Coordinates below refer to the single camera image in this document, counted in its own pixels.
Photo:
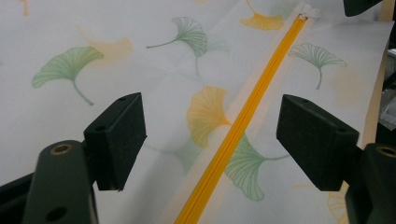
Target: zipper pull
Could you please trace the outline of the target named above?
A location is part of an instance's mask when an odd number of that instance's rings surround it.
[[[311,7],[309,4],[305,4],[300,11],[299,19],[302,21],[308,18],[317,19],[320,17],[320,10],[318,8]]]

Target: wooden table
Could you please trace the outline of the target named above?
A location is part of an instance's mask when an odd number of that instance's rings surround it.
[[[392,21],[395,0],[383,0],[379,14],[380,21]],[[369,111],[367,113],[364,133],[362,136],[362,147],[369,143],[375,142],[376,125],[378,123],[379,105],[381,103],[382,83],[384,82],[385,68],[387,67],[388,45],[384,50],[381,66],[379,67],[378,77],[370,101]]]

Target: yellow ginkgo leaf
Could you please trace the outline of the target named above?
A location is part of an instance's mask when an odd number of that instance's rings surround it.
[[[337,219],[338,224],[348,224],[347,206],[345,197],[347,193],[347,183],[343,183],[340,191],[329,192],[329,200],[327,204],[332,212],[332,215]]]
[[[102,60],[98,60],[96,62],[90,63],[89,66],[104,66],[115,61],[126,58],[129,54],[134,51],[134,47],[131,43],[131,40],[127,37],[116,41],[114,43],[107,43],[101,41],[95,41],[88,38],[85,33],[82,31],[80,27],[78,27],[78,31],[81,35],[90,43],[92,48],[102,52],[105,55],[105,58]]]
[[[247,4],[250,10],[253,12],[253,16],[247,20],[242,19],[242,24],[246,26],[253,27],[255,29],[261,30],[279,30],[283,26],[283,18],[282,16],[274,16],[274,17],[266,17],[259,13],[257,13],[250,2],[247,0]]]
[[[223,98],[227,91],[204,87],[191,98],[187,121],[192,140],[199,147],[207,147],[210,133],[220,125],[230,125],[224,115]]]

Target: fabric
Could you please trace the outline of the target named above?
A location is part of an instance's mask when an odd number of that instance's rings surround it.
[[[321,16],[288,50],[201,223],[347,223],[347,187],[318,191],[277,142],[280,100],[304,97],[361,133],[392,22],[375,21],[377,8],[347,18],[341,0],[307,3]],[[148,138],[124,191],[96,192],[99,221],[173,222],[302,6],[3,1],[0,185],[32,173],[46,146],[83,141],[112,102],[140,91]],[[333,60],[312,63],[312,51]]]

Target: yellow zipper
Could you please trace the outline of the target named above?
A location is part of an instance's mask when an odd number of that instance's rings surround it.
[[[197,223],[213,190],[221,178],[228,162],[230,161],[245,129],[250,123],[260,100],[265,94],[277,68],[283,61],[294,39],[304,27],[307,18],[299,15],[289,31],[285,34],[269,63],[265,67],[259,81],[247,98],[244,107],[236,118],[230,131],[221,143],[218,152],[207,166],[204,174],[193,190],[190,198],[184,204],[183,209],[175,223]]]

